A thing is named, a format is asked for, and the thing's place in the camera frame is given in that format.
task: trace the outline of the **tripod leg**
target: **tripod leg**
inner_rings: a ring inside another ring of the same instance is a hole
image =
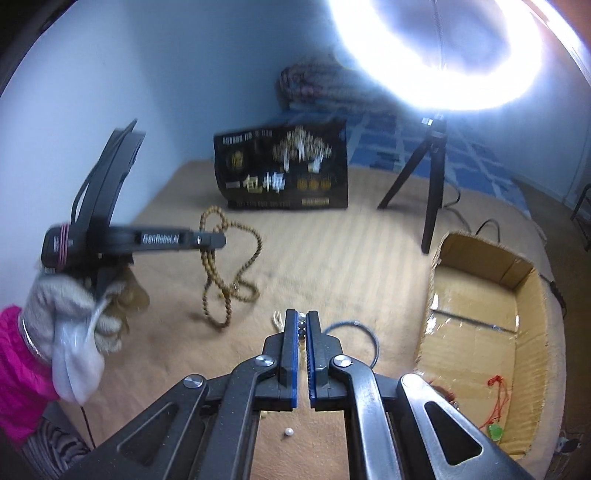
[[[435,231],[437,211],[443,204],[443,183],[445,181],[445,147],[439,147],[437,151],[431,151],[431,176],[429,179],[429,197],[427,199],[427,214],[425,215],[425,228],[421,250],[428,254],[431,249],[431,240]]]
[[[419,162],[423,159],[423,157],[425,156],[425,154],[429,150],[430,146],[431,146],[431,143],[428,142],[427,140],[425,140],[417,147],[417,149],[413,152],[413,154],[408,159],[407,164],[404,166],[404,168],[402,169],[402,171],[398,175],[398,178],[396,179],[396,181],[394,181],[394,184],[388,190],[388,193],[384,196],[382,201],[379,203],[378,210],[383,210],[388,206],[388,204],[390,203],[390,200],[392,200],[392,197],[394,197],[394,195],[396,195],[398,193],[398,191],[400,190],[400,187],[402,185],[404,185],[404,182],[408,180],[411,173],[414,171],[415,168],[417,168]]]

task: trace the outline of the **metal bolt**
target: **metal bolt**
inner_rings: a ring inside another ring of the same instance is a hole
[[[258,367],[270,367],[275,363],[275,359],[271,355],[259,355],[255,358],[255,365]]]
[[[183,385],[187,388],[199,388],[203,385],[203,377],[197,374],[189,375],[184,378]]]
[[[337,355],[333,358],[333,363],[337,367],[348,367],[353,362],[351,361],[351,358],[346,355]]]

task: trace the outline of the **cardboard box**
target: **cardboard box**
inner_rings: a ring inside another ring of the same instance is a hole
[[[500,245],[463,233],[442,241],[431,270],[415,371],[456,397],[477,427],[494,409],[501,375],[509,403],[499,446],[530,449],[548,386],[548,317],[537,270]]]

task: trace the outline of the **green pendant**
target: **green pendant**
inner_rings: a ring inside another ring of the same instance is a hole
[[[488,426],[488,433],[491,436],[491,440],[493,442],[498,442],[503,436],[503,427],[501,427],[497,422],[491,423]]]

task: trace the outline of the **pink sleeve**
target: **pink sleeve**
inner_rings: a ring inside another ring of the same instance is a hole
[[[28,350],[18,332],[19,307],[0,313],[0,428],[17,447],[35,431],[43,411],[59,397],[51,367]]]

